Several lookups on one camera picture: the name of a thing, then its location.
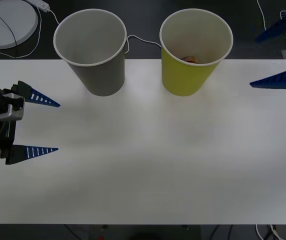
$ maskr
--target gray paper cup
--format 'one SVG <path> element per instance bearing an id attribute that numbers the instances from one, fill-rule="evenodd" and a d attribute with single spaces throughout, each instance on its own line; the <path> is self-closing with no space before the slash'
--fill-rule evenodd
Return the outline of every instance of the gray paper cup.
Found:
<path id="1" fill-rule="evenodd" d="M 109 96 L 124 84 L 126 39 L 125 25 L 118 16 L 86 9 L 58 25 L 54 48 L 91 93 Z"/>

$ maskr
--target paper cup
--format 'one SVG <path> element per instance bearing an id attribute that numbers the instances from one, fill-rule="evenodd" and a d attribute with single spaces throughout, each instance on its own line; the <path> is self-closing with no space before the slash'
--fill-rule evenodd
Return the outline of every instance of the paper cup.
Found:
<path id="1" fill-rule="evenodd" d="M 232 49 L 233 34 L 218 15 L 185 9 L 170 15 L 160 29 L 162 81 L 172 94 L 194 94 Z M 181 60 L 194 56 L 198 64 Z"/>
<path id="2" fill-rule="evenodd" d="M 125 25 L 115 14 L 86 9 L 59 24 L 54 48 L 91 93 L 109 96 L 124 84 L 126 38 Z"/>

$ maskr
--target dark floor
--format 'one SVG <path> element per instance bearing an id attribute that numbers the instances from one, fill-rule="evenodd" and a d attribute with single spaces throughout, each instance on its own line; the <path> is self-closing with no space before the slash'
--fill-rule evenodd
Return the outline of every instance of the dark floor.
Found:
<path id="1" fill-rule="evenodd" d="M 254 42 L 255 36 L 263 30 L 262 17 L 256 0 L 47 0 L 59 21 L 83 9 L 98 8 L 118 15 L 126 25 L 127 33 L 143 39 L 159 42 L 159 29 L 162 22 L 180 9 L 200 8 L 214 12 L 224 18 L 234 34 L 234 47 L 230 59 L 282 59 L 286 50 L 286 36 L 261 44 Z M 266 25 L 279 19 L 279 12 L 286 10 L 286 0 L 260 0 Z M 43 26 L 41 39 L 35 52 L 27 59 L 58 59 L 53 47 L 53 34 L 56 22 L 49 12 L 42 12 Z M 28 54 L 36 45 L 38 30 L 25 43 L 18 46 L 18 56 Z M 160 50 L 131 39 L 128 59 L 160 59 Z M 10 55 L 14 49 L 5 50 Z"/>
<path id="2" fill-rule="evenodd" d="M 210 240 L 216 225 L 191 225 L 186 228 L 180 225 L 110 225 L 102 231 L 101 225 L 68 225 L 81 240 L 128 240 L 136 233 L 156 233 L 162 240 Z M 228 240 L 230 225 L 221 225 L 212 240 Z M 265 225 L 258 227 L 262 237 L 267 234 Z M 286 225 L 276 226 L 279 236 L 286 239 Z M 64 225 L 46 224 L 0 224 L 0 240 L 77 240 Z M 254 225 L 234 225 L 230 240 L 259 240 Z"/>

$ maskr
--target white round device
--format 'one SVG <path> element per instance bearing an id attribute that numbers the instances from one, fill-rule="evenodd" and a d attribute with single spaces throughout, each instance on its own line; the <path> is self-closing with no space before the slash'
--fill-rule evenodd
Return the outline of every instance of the white round device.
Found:
<path id="1" fill-rule="evenodd" d="M 0 0 L 0 17 L 13 31 L 17 45 L 26 41 L 38 25 L 38 16 L 34 8 L 22 0 Z M 0 49 L 15 46 L 12 32 L 0 19 Z"/>

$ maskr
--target power strip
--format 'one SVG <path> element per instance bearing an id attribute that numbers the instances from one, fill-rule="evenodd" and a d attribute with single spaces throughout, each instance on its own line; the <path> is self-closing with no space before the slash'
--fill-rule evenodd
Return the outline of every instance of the power strip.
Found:
<path id="1" fill-rule="evenodd" d="M 48 12 L 50 7 L 48 3 L 42 1 L 42 0 L 25 0 L 26 2 L 30 3 L 31 5 L 38 7 L 43 12 Z"/>

